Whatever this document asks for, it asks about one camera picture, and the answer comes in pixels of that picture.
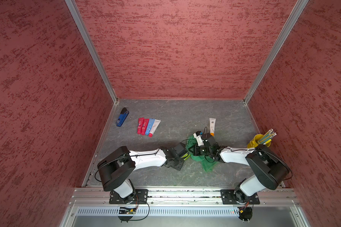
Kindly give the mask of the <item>white tube pink cap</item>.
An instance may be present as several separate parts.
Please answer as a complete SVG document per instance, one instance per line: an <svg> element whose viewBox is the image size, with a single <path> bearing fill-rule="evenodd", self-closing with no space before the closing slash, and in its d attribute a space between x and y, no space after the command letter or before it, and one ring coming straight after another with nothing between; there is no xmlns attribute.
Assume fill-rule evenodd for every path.
<svg viewBox="0 0 341 227"><path fill-rule="evenodd" d="M151 127L151 130L148 134L149 137L153 137L153 135L154 135L156 129L158 128L160 122L161 122L160 120L154 120L153 125Z"/></svg>

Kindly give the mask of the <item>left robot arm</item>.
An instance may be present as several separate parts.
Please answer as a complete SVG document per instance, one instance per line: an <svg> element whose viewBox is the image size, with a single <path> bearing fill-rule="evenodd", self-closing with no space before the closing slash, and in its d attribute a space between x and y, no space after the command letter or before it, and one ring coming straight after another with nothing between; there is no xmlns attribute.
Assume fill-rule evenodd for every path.
<svg viewBox="0 0 341 227"><path fill-rule="evenodd" d="M129 179L134 171L161 166L180 171L187 154L182 142L172 148L159 147L151 151L133 151L122 146L98 163L94 178L102 183L105 192L115 192L121 199L131 201L136 197Z"/></svg>

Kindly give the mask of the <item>pink toothpaste tube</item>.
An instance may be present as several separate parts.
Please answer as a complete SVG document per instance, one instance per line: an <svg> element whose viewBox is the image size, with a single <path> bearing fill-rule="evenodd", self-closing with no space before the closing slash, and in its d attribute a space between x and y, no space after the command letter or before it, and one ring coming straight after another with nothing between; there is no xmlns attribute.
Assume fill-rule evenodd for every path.
<svg viewBox="0 0 341 227"><path fill-rule="evenodd" d="M142 124L142 128L141 128L141 135L145 135L146 130L148 128L148 124L149 124L149 119L144 119L143 124Z"/></svg>
<svg viewBox="0 0 341 227"><path fill-rule="evenodd" d="M144 123L144 118L139 118L138 124L137 124L137 134L141 134L143 123Z"/></svg>

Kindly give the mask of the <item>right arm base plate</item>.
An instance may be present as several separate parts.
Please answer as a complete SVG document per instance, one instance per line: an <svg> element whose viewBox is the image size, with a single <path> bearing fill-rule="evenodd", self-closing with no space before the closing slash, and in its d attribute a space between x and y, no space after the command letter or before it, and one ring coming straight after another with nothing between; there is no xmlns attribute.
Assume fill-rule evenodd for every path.
<svg viewBox="0 0 341 227"><path fill-rule="evenodd" d="M244 194L241 190L221 190L221 199L224 205L260 205L257 193L251 196Z"/></svg>

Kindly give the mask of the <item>lime green toothpaste tube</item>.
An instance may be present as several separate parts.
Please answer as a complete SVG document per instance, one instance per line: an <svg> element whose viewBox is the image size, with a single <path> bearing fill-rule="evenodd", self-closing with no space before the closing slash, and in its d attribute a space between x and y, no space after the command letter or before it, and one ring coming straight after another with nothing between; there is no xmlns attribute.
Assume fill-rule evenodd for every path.
<svg viewBox="0 0 341 227"><path fill-rule="evenodd" d="M186 154L186 155L184 155L184 156L182 157L182 159L183 159L183 160L186 160L186 159L189 158L189 156L190 156L190 154Z"/></svg>

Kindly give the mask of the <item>blue toothpaste tube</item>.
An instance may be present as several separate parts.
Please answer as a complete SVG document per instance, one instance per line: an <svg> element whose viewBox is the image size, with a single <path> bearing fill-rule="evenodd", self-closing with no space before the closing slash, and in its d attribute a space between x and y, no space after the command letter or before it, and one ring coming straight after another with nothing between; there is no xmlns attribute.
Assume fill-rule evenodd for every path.
<svg viewBox="0 0 341 227"><path fill-rule="evenodd" d="M153 124L154 124L154 121L155 121L155 119L153 119L153 118L149 119L146 131L145 131L145 135L149 135L150 130L151 130Z"/></svg>

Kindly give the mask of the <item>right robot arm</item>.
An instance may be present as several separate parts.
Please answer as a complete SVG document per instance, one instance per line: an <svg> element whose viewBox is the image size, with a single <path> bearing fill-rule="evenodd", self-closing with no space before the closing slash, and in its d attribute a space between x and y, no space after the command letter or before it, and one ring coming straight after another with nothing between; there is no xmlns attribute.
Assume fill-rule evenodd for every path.
<svg viewBox="0 0 341 227"><path fill-rule="evenodd" d="M255 148L222 147L210 133L197 131L193 134L196 144L190 149L194 156L204 156L206 161L237 163L251 168L253 175L241 181L231 195L236 204L252 202L257 192L275 190L291 174L290 167L265 145Z"/></svg>

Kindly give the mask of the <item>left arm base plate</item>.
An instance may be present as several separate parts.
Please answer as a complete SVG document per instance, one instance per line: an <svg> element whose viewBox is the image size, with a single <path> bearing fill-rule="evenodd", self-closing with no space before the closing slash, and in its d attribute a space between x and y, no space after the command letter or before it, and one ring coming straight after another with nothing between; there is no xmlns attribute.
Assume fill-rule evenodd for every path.
<svg viewBox="0 0 341 227"><path fill-rule="evenodd" d="M135 192L123 199L115 191L110 192L109 204L138 204L147 202L149 190L135 189Z"/></svg>

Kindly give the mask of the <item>green microfiber cloth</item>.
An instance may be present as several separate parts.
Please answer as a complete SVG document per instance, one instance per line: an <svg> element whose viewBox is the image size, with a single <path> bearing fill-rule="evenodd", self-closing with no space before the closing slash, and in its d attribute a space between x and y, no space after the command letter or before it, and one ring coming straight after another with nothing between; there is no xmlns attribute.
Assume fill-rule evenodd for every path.
<svg viewBox="0 0 341 227"><path fill-rule="evenodd" d="M203 170L208 173L212 172L214 167L218 164L218 162L214 161L211 157L200 155L196 156L194 155L195 147L198 145L196 139L193 135L189 136L186 139L186 149L190 155L190 157L196 161L199 162L202 165Z"/></svg>

